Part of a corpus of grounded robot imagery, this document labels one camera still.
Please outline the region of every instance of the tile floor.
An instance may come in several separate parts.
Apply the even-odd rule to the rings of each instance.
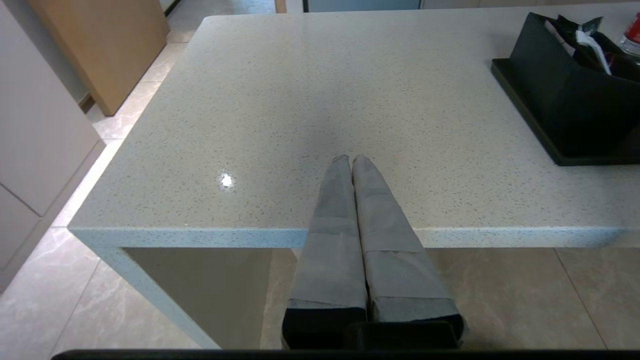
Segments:
[[[71,348],[196,348],[67,231],[205,16],[273,13],[272,0],[182,0],[169,44],[114,117],[87,117],[107,147],[9,288],[0,294],[0,359]],[[640,348],[640,249],[429,249],[470,332],[465,348]],[[297,263],[275,249],[261,348],[280,348]]]

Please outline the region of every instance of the black tray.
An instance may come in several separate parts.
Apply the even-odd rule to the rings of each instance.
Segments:
[[[525,96],[520,88],[513,71],[513,66],[509,59],[493,59],[491,72],[500,83],[502,89],[507,93],[511,102],[516,106],[531,131],[536,135],[538,141],[545,148],[549,156],[560,166],[581,166],[581,165],[624,165],[640,164],[640,156],[565,156],[553,143],[551,138],[541,126],[541,119],[536,118],[531,107],[525,101]]]

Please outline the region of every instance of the white speckled countertop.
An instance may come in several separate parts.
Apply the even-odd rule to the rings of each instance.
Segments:
[[[490,60],[530,11],[605,15],[617,40],[638,10],[208,17],[70,229],[104,247],[300,247],[346,153],[375,162],[425,246],[633,246],[640,167],[554,165]]]

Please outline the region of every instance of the kitchen island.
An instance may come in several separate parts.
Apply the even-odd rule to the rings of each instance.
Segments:
[[[640,3],[206,18],[69,225],[203,347],[256,348],[270,248],[365,154],[425,247],[637,246],[640,167],[558,167],[490,72],[526,15]]]

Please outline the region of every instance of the gray cloth wrap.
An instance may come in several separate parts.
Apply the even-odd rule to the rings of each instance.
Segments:
[[[407,322],[459,313],[382,174],[353,162],[360,241],[374,321]]]
[[[289,297],[291,309],[342,307],[367,308],[354,189],[346,155],[333,159],[324,175]]]

